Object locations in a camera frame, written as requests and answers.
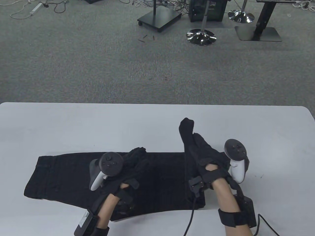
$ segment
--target stool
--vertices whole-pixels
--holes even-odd
[[[243,6],[240,10],[232,10],[227,13],[227,16],[237,23],[251,23],[255,17],[251,13],[245,11],[247,0],[244,0]]]
[[[201,23],[201,29],[193,29],[187,32],[186,39],[199,46],[208,46],[216,41],[216,36],[209,30],[205,30],[208,16],[208,9],[210,5],[210,0],[207,0],[206,10],[204,11],[203,20]]]

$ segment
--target hand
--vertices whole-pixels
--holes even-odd
[[[194,133],[193,139],[195,145],[191,145],[189,151],[200,166],[212,164],[212,166],[207,166],[206,169],[214,168],[213,165],[220,166],[226,170],[230,168],[230,159],[224,153],[220,153],[212,148],[200,134]]]
[[[145,148],[135,148],[123,156],[123,168],[120,174],[108,177],[103,181],[101,192],[106,194],[117,195],[120,189],[126,189],[131,192],[132,189],[138,189],[138,178],[149,165],[146,157]]]

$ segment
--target black box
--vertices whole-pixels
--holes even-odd
[[[221,22],[227,1],[228,0],[210,0],[207,21]],[[188,12],[190,22],[202,21],[206,5],[207,0],[190,0]]]

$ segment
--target controller grip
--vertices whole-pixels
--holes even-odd
[[[231,176],[236,183],[242,183],[245,178],[245,161],[234,161],[231,159]]]
[[[95,180],[92,182],[92,185],[90,186],[91,191],[95,191],[98,189],[98,187],[102,184],[104,179],[107,179],[107,175],[105,175],[102,171],[98,173]]]

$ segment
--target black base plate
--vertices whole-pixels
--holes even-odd
[[[242,41],[282,42],[278,32],[273,27],[266,27],[260,36],[254,35],[256,27],[235,26],[238,38]]]
[[[173,24],[181,18],[181,13],[169,9],[164,6],[156,8],[156,14],[153,15],[153,11],[145,14],[138,19],[138,24],[146,24],[156,29],[158,32],[162,32],[166,27]]]

